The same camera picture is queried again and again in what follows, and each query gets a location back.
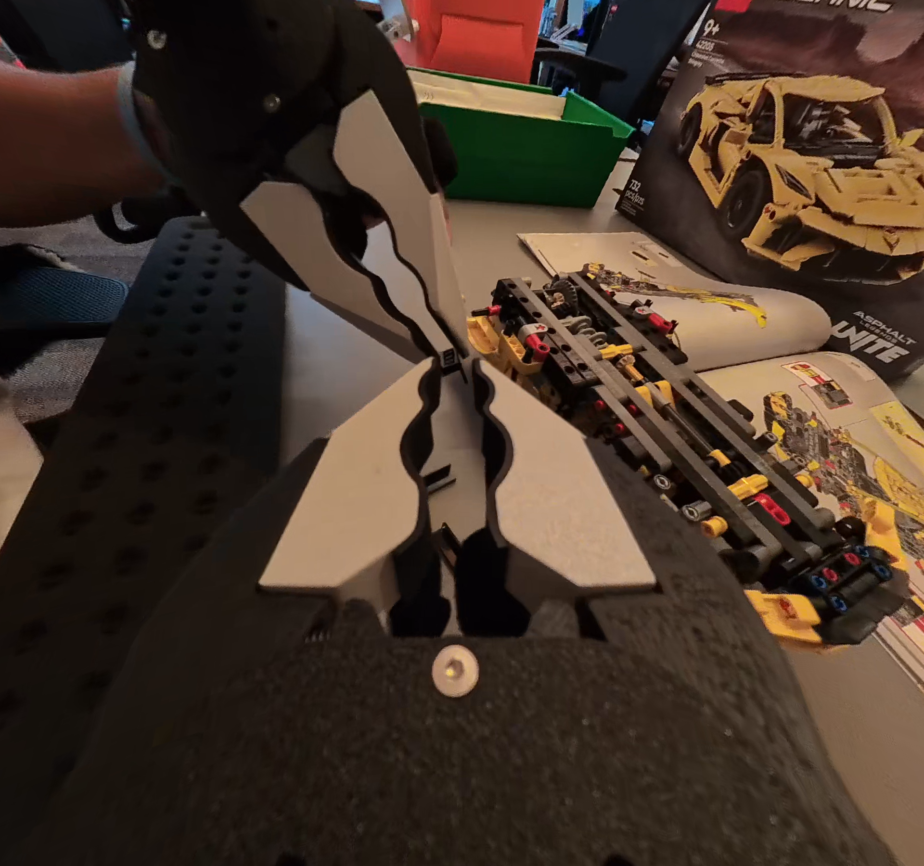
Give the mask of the green plastic bin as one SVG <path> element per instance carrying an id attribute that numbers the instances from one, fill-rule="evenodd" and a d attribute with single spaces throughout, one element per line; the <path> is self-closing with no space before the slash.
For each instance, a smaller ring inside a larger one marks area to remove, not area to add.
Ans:
<path id="1" fill-rule="evenodd" d="M 409 69 L 422 116 L 441 121 L 458 172 L 446 196 L 589 209 L 635 129 L 575 92 Z"/>

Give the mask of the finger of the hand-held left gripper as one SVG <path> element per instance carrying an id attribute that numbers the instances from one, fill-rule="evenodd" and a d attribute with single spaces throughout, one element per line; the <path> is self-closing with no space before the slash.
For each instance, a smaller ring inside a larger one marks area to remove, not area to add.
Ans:
<path id="1" fill-rule="evenodd" d="M 373 90 L 341 112 L 335 167 L 376 203 L 390 232 L 393 263 L 381 278 L 390 303 L 440 360 L 467 360 L 466 315 L 440 196 L 424 183 Z"/>
<path id="2" fill-rule="evenodd" d="M 412 363 L 442 362 L 442 333 L 432 342 L 392 303 L 381 278 L 334 248 L 321 207 L 303 185 L 265 181 L 240 208 L 318 304 Z"/>

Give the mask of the instruction booklet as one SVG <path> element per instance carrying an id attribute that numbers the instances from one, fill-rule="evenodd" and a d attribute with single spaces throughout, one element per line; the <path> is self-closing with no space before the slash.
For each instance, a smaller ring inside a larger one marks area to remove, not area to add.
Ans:
<path id="1" fill-rule="evenodd" d="M 922 685 L 922 426 L 858 354 L 823 352 L 831 322 L 794 293 L 729 285 L 687 267 L 639 232 L 520 233 L 550 275 L 601 264 L 620 303 L 651 300 L 676 321 L 688 365 L 779 433 L 779 458 L 803 466 L 823 507 L 872 526 L 906 561 L 909 596 L 878 639 Z"/>

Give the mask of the red chair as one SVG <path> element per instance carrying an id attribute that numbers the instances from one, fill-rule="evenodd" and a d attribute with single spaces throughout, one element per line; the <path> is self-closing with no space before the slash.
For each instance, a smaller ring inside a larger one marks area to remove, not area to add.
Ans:
<path id="1" fill-rule="evenodd" d="M 419 24 L 396 49 L 414 68 L 526 85 L 545 0 L 406 0 Z"/>

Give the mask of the yellow toy brick car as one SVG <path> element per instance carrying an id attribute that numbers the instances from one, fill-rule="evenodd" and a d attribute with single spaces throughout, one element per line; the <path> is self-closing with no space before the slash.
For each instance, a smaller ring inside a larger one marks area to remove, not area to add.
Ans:
<path id="1" fill-rule="evenodd" d="M 468 340 L 609 445 L 745 587 L 779 640 L 859 644 L 922 611 L 922 427 L 876 376 L 821 357 L 742 366 L 723 398 L 687 364 L 653 288 L 600 264 L 500 280 Z"/>

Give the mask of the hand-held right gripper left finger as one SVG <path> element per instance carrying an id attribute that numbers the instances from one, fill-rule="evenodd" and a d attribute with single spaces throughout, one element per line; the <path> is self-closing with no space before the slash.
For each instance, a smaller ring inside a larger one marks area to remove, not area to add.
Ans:
<path id="1" fill-rule="evenodd" d="M 321 442 L 262 593 L 364 601 L 399 637 L 445 632 L 451 605 L 424 478 L 442 377 L 437 360 L 424 360 Z"/>

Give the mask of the black office chair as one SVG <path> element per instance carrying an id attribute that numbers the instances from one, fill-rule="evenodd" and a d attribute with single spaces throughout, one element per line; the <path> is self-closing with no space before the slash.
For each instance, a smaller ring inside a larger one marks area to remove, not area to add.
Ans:
<path id="1" fill-rule="evenodd" d="M 712 0 L 602 0 L 599 30 L 581 54 L 540 39 L 533 70 L 554 68 L 563 83 L 625 123 L 653 120 L 664 103 L 659 79 L 678 57 Z"/>
<path id="2" fill-rule="evenodd" d="M 104 338 L 129 284 L 83 271 L 29 243 L 1 248 L 1 376 L 59 341 Z"/>

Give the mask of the dark perforated panel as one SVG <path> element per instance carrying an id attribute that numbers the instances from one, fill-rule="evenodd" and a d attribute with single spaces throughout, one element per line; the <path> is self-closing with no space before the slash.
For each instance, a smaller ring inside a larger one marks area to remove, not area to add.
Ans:
<path id="1" fill-rule="evenodd" d="M 279 463 L 285 285 L 161 231 L 2 549 L 2 847 L 73 770 L 132 642 Z"/>

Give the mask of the dark toy car box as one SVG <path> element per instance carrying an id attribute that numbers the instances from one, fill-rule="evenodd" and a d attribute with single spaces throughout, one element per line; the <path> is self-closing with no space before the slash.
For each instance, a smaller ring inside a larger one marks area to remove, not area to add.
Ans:
<path id="1" fill-rule="evenodd" d="M 713 0 L 617 203 L 804 295 L 885 381 L 923 360 L 923 0 Z"/>

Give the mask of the person's left forearm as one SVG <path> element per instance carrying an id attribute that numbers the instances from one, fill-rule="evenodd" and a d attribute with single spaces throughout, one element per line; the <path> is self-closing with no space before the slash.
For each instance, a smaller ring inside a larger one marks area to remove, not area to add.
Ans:
<path id="1" fill-rule="evenodd" d="M 71 221 L 176 183 L 134 76 L 134 62 L 73 75 L 2 64 L 2 228 Z"/>

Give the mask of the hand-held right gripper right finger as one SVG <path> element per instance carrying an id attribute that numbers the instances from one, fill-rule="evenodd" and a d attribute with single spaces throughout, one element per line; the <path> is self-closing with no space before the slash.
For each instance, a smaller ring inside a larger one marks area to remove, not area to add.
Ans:
<path id="1" fill-rule="evenodd" d="M 456 561 L 462 632 L 518 637 L 542 606 L 655 592 L 603 446 L 500 373 L 472 367 L 485 522 Z"/>

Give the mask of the grey desk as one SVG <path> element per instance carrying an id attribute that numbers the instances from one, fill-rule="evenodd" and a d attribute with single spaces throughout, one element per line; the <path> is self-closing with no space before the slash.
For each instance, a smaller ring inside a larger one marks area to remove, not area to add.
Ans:
<path id="1" fill-rule="evenodd" d="M 502 276 L 542 269 L 520 233 L 633 230 L 615 213 L 619 161 L 592 209 L 447 202 L 461 292 L 483 304 Z M 409 369 L 306 293 L 286 292 L 280 461 L 286 464 Z M 922 690 L 876 640 L 830 654 L 777 652 L 846 790 L 902 864 L 922 864 Z"/>

